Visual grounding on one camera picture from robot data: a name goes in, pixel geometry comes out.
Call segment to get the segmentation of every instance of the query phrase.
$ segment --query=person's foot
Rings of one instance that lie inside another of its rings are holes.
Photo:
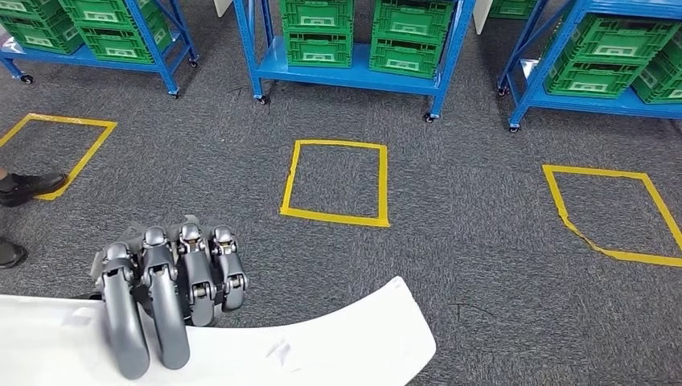
[[[48,175],[8,175],[14,187],[8,191],[0,191],[0,205],[16,207],[33,198],[35,195],[52,193],[66,183],[67,176],[61,173]]]
[[[0,269],[12,268],[26,260],[28,253],[22,246],[0,237]]]

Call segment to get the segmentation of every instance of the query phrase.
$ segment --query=green storage bin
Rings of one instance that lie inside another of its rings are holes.
[[[136,29],[133,16],[123,0],[59,1],[78,27],[129,31]],[[138,0],[138,4],[145,19],[159,10],[153,0]]]
[[[58,0],[0,0],[0,16],[46,22],[62,9]]]
[[[658,56],[663,56],[669,63],[674,64],[676,68],[682,66],[682,30],[678,30],[672,36]]]
[[[580,62],[647,64],[679,28],[668,20],[586,14],[565,53]]]
[[[289,33],[286,35],[286,45],[289,66],[351,66],[352,35]]]
[[[352,35],[353,0],[281,0],[285,32]]]
[[[46,22],[2,16],[0,23],[23,48],[70,55],[83,45],[83,38],[63,10]]]
[[[682,103],[682,69],[680,62],[668,62],[656,56],[632,82],[632,88],[644,103]]]
[[[171,31],[161,12],[152,14],[147,19],[154,41],[159,51],[163,52],[172,42]],[[105,30],[99,28],[79,27],[80,33],[90,51],[100,60],[115,60],[152,64],[154,58],[147,49],[138,31]]]
[[[441,45],[450,26],[453,3],[376,0],[372,36]]]
[[[489,18],[515,18],[528,20],[537,0],[494,0]]]
[[[433,78],[442,47],[374,37],[369,68],[373,71]]]
[[[617,99],[644,67],[576,62],[561,55],[544,80],[544,87],[550,94]]]

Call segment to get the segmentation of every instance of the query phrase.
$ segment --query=blue shelf rack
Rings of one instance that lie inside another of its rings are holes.
[[[441,116],[443,101],[454,71],[466,29],[471,20],[475,0],[453,0],[452,23],[446,38],[440,64],[433,79],[403,76],[369,70],[369,45],[355,43],[350,68],[315,68],[289,66],[286,62],[284,38],[274,36],[273,23],[268,0],[261,0],[265,22],[267,50],[260,61],[255,51],[254,0],[234,0],[236,18],[239,24],[241,43],[253,90],[253,97],[261,104],[268,103],[263,94],[261,79],[286,80],[311,84],[326,84],[354,88],[369,88],[389,92],[406,92],[433,97],[431,110],[424,115],[427,122]]]
[[[191,40],[189,30],[187,29],[187,22],[185,21],[182,11],[180,10],[178,0],[169,1],[170,10],[168,10],[166,6],[161,4],[158,0],[154,0],[161,12],[163,12],[166,18],[173,24],[171,28],[173,30],[171,32],[173,42],[163,51],[159,51],[159,49],[156,47],[154,37],[152,36],[149,27],[145,23],[145,18],[142,16],[142,12],[140,11],[140,6],[138,5],[137,0],[124,1],[130,9],[133,19],[140,28],[142,38],[144,39],[147,48],[154,58],[153,64],[98,60],[85,45],[71,55],[22,48],[14,41],[14,38],[11,37],[7,39],[0,47],[0,62],[5,65],[7,70],[14,78],[20,79],[24,83],[28,84],[32,83],[33,78],[30,75],[22,72],[16,66],[16,64],[14,64],[15,59],[35,60],[58,64],[75,64],[80,66],[113,68],[140,72],[155,72],[162,77],[163,82],[166,84],[166,88],[168,89],[168,93],[173,96],[173,98],[177,98],[179,95],[179,87],[173,78],[175,70],[178,69],[185,56],[189,55],[189,62],[192,67],[196,67],[196,61],[199,58],[199,55],[196,53],[194,43]],[[174,50],[174,48],[176,48],[178,45],[181,45],[181,48],[177,51]],[[169,58],[171,52],[173,51],[177,53],[175,53],[174,57]]]
[[[509,130],[515,132],[528,109],[563,109],[587,113],[606,113],[638,117],[682,119],[682,105],[647,105],[629,88],[618,99],[601,99],[583,96],[559,96],[544,90],[544,79],[557,60],[571,33],[585,14],[613,14],[621,16],[666,18],[682,21],[682,0],[568,0],[548,21],[537,27],[548,0],[537,2],[524,31],[516,42],[507,66],[498,79],[498,94],[511,94],[516,107],[509,117]],[[569,10],[557,37],[546,55],[540,60],[526,60],[526,48],[544,31],[553,26],[565,10]],[[524,74],[524,89],[514,82],[517,71]]]

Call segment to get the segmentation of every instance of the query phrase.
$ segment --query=shelf leg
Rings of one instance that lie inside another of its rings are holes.
[[[263,8],[263,23],[265,24],[265,38],[268,40],[268,47],[272,45],[274,39],[273,33],[273,17],[270,14],[270,2],[268,0],[261,0]]]
[[[23,72],[17,67],[16,64],[14,64],[14,61],[12,59],[7,59],[7,58],[2,58],[0,57],[0,62],[5,65],[7,68],[7,71],[10,72],[13,78],[18,79],[21,77]]]
[[[469,26],[469,20],[471,20],[471,14],[474,11],[473,1],[459,0],[457,2],[457,8],[454,13],[452,27],[448,31],[447,37],[447,47],[443,54],[443,59],[445,60],[445,66],[441,72],[441,80],[438,84],[438,93],[433,97],[433,104],[431,105],[431,117],[438,118],[441,116],[441,109],[443,107],[443,102],[447,96],[447,89],[450,85],[450,78],[452,78],[452,73],[454,72],[455,64],[457,64],[457,58],[459,57],[459,52],[462,49],[462,42],[464,42],[464,36],[466,35],[466,29]]]
[[[516,68],[516,63],[519,61],[519,59],[521,59],[520,56],[523,51],[521,48],[526,44],[528,39],[530,39],[533,30],[535,30],[537,22],[540,21],[540,16],[542,15],[544,6],[547,5],[547,1],[548,0],[539,0],[536,3],[535,8],[533,8],[531,16],[530,18],[528,18],[528,21],[526,22],[526,27],[524,27],[524,31],[521,33],[519,40],[516,42],[514,51],[511,52],[511,55],[509,56],[507,65],[504,67],[502,75],[500,75],[499,79],[497,80],[498,90],[507,86],[507,76],[514,72],[514,69]]]
[[[154,37],[147,26],[144,16],[142,16],[142,11],[140,10],[138,2],[136,0],[125,0],[125,4],[128,6],[130,14],[133,16],[135,23],[138,25],[140,33],[142,34],[142,39],[145,41],[147,49],[151,53],[152,58],[154,58],[154,64],[156,65],[157,73],[163,79],[163,83],[166,84],[168,93],[174,97],[177,97],[179,91],[178,85],[175,84],[173,73],[168,68],[166,61],[163,59],[163,55],[156,46],[156,41],[154,40]],[[170,4],[173,5],[173,10],[175,11],[175,0],[171,0]]]
[[[249,70],[249,79],[251,80],[251,89],[253,97],[258,99],[263,97],[263,89],[261,88],[261,78],[256,76],[258,66],[256,64],[256,52],[253,45],[253,35],[249,28],[249,21],[246,18],[246,10],[244,8],[244,0],[234,0],[236,13],[236,21],[239,24],[239,35],[241,36],[241,46],[244,48],[244,57],[246,58],[246,68]]]
[[[178,20],[178,22],[180,22],[180,24],[183,25],[183,28],[180,31],[180,35],[183,37],[185,44],[190,48],[189,51],[190,60],[197,60],[199,58],[199,54],[195,50],[194,41],[192,41],[189,28],[187,27],[187,21],[185,20],[183,12],[180,10],[180,7],[178,6],[177,0],[170,0],[170,6],[173,8],[173,14],[175,15],[175,19]]]
[[[514,112],[511,113],[511,116],[509,117],[509,129],[518,129],[521,124],[521,119],[523,119],[527,111],[527,105],[517,105]]]
[[[517,101],[516,109],[509,118],[510,127],[513,127],[514,125],[518,127],[521,118],[524,116],[528,108],[532,106],[533,97],[539,92],[544,92],[543,83],[544,79],[547,77],[547,75],[549,75],[549,69],[557,60],[561,52],[564,51],[564,47],[569,41],[574,27],[579,24],[582,18],[585,16],[585,1],[589,0],[575,0],[575,4],[573,5],[573,8],[569,14],[566,16],[565,22],[561,24],[561,27],[557,32],[557,37],[554,39],[552,46],[528,77],[528,85],[524,90],[524,93]]]

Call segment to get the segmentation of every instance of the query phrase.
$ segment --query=yellow tape square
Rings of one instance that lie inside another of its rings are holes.
[[[682,250],[682,232],[677,226],[675,219],[672,218],[668,207],[661,198],[659,192],[656,190],[654,183],[649,179],[646,173],[635,173],[631,171],[621,171],[621,170],[606,170],[606,169],[592,169],[589,167],[573,167],[573,166],[558,166],[558,165],[543,165],[542,170],[544,176],[549,184],[549,190],[554,198],[554,203],[557,205],[557,210],[559,211],[559,216],[564,222],[564,225],[568,227],[575,234],[580,236],[587,244],[592,247],[592,249],[606,254],[607,256],[614,257],[619,260],[625,261],[639,261],[642,263],[657,264],[657,265],[670,265],[673,267],[682,267],[682,258],[679,257],[666,257],[658,255],[649,255],[646,253],[633,253],[628,251],[615,251],[613,249],[605,249],[596,245],[592,240],[588,239],[578,228],[569,220],[569,213],[566,210],[566,205],[564,199],[561,197],[561,192],[559,191],[559,185],[557,180],[554,178],[554,173],[572,173],[576,175],[599,175],[604,177],[615,177],[615,178],[626,178],[626,179],[638,179],[644,183],[647,188],[647,192],[654,200],[656,208],[658,208],[660,214],[665,220],[665,224],[670,229],[672,237],[675,239],[677,246]]]
[[[296,177],[296,166],[298,165],[298,156],[301,153],[301,146],[304,145],[318,145],[318,146],[350,146],[360,147],[365,149],[374,149],[379,151],[379,194],[378,206],[379,214],[377,217],[364,216],[347,216],[338,215],[335,213],[325,213],[322,211],[308,211],[305,209],[297,209],[290,207],[291,191],[294,188],[294,179]],[[308,220],[327,221],[332,223],[366,225],[371,227],[388,227],[388,149],[386,145],[378,145],[376,143],[367,142],[353,142],[353,141],[335,141],[323,139],[301,139],[294,143],[294,155],[291,158],[291,167],[289,171],[289,178],[286,180],[286,187],[284,190],[284,199],[281,203],[280,214],[284,216],[301,217]]]
[[[97,138],[95,143],[93,143],[92,146],[90,146],[88,151],[85,152],[83,158],[81,158],[80,161],[78,161],[78,163],[76,164],[76,166],[74,166],[74,168],[68,173],[67,182],[57,191],[53,191],[52,193],[48,193],[46,195],[37,195],[35,197],[36,199],[45,199],[48,201],[56,199],[57,197],[61,196],[64,193],[64,191],[66,191],[66,188],[69,185],[71,185],[76,176],[80,173],[81,170],[83,170],[85,164],[88,163],[88,161],[90,161],[90,158],[95,154],[97,149],[100,148],[102,143],[111,134],[113,128],[116,127],[117,124],[116,122],[111,121],[98,121],[94,119],[72,117],[57,117],[53,115],[30,113],[26,115],[21,121],[19,121],[19,123],[14,125],[14,127],[10,131],[8,131],[2,138],[0,138],[0,147],[3,147],[10,139],[12,139],[12,137],[16,133],[18,133],[19,130],[21,130],[22,127],[25,126],[28,121],[70,123],[73,125],[100,126],[104,128],[104,131],[102,131],[102,133]]]

